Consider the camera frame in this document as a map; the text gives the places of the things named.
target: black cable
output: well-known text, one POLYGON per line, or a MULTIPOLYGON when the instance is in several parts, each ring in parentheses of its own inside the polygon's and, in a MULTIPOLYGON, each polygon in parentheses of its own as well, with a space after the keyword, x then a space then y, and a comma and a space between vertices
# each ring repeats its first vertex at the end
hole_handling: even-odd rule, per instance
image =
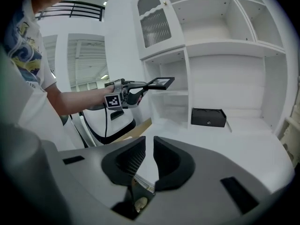
POLYGON ((106 138, 106 133, 107 133, 107 110, 106 110, 106 105, 103 103, 104 109, 105 109, 105 138, 106 138))

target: white t-shirt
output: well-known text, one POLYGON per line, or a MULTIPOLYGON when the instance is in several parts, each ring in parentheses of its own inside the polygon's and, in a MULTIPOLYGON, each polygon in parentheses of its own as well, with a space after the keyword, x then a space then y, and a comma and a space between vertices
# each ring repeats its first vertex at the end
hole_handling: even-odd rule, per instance
POLYGON ((56 80, 49 68, 43 38, 31 0, 24 0, 14 14, 4 37, 4 49, 20 75, 33 89, 18 124, 53 142, 58 150, 75 149, 62 122, 50 104, 45 89, 56 80))

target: cabinet door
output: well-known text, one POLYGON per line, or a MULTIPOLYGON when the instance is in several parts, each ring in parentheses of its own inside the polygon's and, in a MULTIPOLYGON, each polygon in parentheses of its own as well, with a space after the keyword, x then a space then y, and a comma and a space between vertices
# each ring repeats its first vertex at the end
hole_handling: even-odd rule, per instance
POLYGON ((132 9, 140 59, 184 46, 170 0, 134 0, 132 9))

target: person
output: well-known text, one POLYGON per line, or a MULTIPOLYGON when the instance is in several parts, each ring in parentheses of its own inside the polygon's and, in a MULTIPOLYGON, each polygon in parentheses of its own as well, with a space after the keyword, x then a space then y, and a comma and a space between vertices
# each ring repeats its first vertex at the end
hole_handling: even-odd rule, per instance
POLYGON ((18 125, 52 141, 58 150, 71 150, 75 147, 64 133, 59 115, 75 114, 104 103, 104 95, 113 92, 114 87, 81 92, 61 92, 57 88, 35 14, 59 1, 24 0, 6 29, 3 45, 12 66, 32 89, 18 125))

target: black photo frame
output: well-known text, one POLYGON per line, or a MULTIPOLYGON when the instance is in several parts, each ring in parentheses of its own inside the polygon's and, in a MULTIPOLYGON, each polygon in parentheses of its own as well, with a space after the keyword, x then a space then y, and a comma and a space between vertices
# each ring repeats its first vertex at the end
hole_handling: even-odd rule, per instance
POLYGON ((149 90, 167 90, 174 82, 175 77, 157 77, 148 83, 149 90))

